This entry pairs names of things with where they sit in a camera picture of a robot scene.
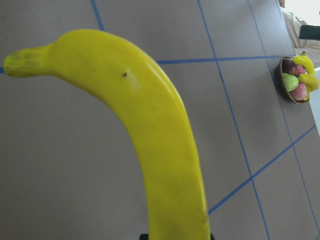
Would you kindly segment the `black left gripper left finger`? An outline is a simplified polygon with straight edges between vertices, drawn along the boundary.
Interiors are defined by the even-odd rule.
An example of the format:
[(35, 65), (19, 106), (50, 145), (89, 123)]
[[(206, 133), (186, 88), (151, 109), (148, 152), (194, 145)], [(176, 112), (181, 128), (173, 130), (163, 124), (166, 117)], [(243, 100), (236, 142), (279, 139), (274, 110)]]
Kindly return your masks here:
[(149, 240), (149, 234), (143, 233), (139, 236), (139, 240)]

